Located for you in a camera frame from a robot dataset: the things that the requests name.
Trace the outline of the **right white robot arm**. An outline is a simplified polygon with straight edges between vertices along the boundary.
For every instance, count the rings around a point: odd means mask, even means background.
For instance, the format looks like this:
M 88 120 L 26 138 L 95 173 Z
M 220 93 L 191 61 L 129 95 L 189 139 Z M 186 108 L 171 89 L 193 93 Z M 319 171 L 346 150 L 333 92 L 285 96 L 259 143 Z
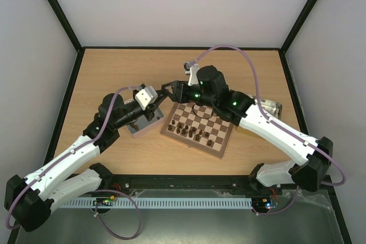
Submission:
M 268 187 L 291 183 L 315 192 L 324 183 L 333 152 L 329 138 L 301 133 L 267 113 L 258 98 L 231 90 L 214 66 L 202 67 L 191 76 L 196 77 L 193 83 L 173 81 L 161 88 L 173 102 L 211 107 L 223 121 L 257 134 L 290 157 L 286 162 L 258 164 L 249 180 L 253 192 L 260 194 Z

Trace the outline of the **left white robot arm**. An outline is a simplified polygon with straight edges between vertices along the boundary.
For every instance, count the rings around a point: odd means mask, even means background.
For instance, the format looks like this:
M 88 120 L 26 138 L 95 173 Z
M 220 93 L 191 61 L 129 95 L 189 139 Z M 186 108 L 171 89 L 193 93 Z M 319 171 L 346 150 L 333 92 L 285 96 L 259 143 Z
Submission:
M 59 156 L 24 178 L 11 177 L 6 184 L 4 207 L 15 225 L 31 232 L 41 227 L 58 207 L 82 194 L 107 189 L 113 174 L 95 163 L 80 175 L 72 174 L 84 163 L 103 153 L 119 138 L 119 128 L 144 116 L 154 118 L 154 111 L 167 97 L 162 90 L 133 88 L 133 100 L 125 103 L 119 92 L 106 95 L 93 121 L 76 141 Z

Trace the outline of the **pile of dark chess pieces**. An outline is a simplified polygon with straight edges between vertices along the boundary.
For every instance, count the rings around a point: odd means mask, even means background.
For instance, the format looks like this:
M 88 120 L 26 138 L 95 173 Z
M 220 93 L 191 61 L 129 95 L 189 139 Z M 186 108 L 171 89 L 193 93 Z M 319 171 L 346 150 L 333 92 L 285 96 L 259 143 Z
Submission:
M 151 121 L 147 121 L 145 117 L 139 117 L 135 122 L 132 123 L 132 128 L 136 131 L 142 131 L 148 127 L 153 127 L 160 122 L 160 119 L 153 118 Z

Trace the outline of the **wooden chess board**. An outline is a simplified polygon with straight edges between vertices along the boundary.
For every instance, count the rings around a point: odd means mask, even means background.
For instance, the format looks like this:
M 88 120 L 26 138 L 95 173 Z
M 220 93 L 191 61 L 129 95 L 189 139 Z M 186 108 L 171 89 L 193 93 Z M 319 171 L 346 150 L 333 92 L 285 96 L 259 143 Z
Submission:
M 176 130 L 179 123 L 182 124 L 182 128 L 180 134 L 177 134 Z M 182 130 L 185 129 L 186 125 L 189 126 L 189 129 L 186 130 L 185 135 L 182 135 Z M 192 131 L 192 127 L 195 127 L 196 131 L 190 138 L 188 134 L 190 130 Z M 221 159 L 224 156 L 232 129 L 233 124 L 219 118 L 211 107 L 198 106 L 193 103 L 175 103 L 161 129 L 161 134 Z M 195 140 L 196 135 L 200 136 L 199 141 Z M 212 140 L 211 146 L 207 145 L 208 140 Z

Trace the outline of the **pink tin tray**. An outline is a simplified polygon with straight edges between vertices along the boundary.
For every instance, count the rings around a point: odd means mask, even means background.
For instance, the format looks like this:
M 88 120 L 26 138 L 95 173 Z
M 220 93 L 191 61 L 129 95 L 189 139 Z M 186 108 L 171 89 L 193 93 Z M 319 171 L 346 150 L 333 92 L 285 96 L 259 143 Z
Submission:
M 159 123 L 163 123 L 164 114 L 159 109 L 159 101 L 147 105 L 143 110 L 140 104 L 133 98 L 125 101 L 128 117 L 125 119 L 125 127 L 133 138 L 141 137 Z

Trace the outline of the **gold tin tray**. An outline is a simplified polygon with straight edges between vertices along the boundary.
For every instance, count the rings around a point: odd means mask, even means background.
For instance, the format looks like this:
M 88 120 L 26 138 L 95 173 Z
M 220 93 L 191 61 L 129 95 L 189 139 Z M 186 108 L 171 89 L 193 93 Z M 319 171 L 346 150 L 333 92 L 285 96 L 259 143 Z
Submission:
M 281 116 L 283 113 L 283 105 L 279 102 L 270 100 L 270 99 L 260 99 L 261 102 L 261 106 L 264 109 L 264 111 L 272 116 L 274 116 L 275 118 L 281 120 Z M 243 135 L 248 135 L 248 136 L 255 136 L 255 133 L 247 130 L 247 129 L 243 129 L 242 127 L 236 126 L 235 127 L 236 131 L 240 134 Z

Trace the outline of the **black frame rail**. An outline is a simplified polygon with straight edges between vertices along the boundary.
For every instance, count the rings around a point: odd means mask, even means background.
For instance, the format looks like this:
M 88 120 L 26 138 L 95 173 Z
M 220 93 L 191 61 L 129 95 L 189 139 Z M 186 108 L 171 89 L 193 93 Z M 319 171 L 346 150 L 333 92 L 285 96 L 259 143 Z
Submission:
M 125 194 L 133 190 L 223 190 L 234 195 L 248 197 L 282 194 L 285 189 L 294 190 L 293 183 L 260 187 L 253 176 L 248 175 L 109 175 L 94 190 L 111 189 Z

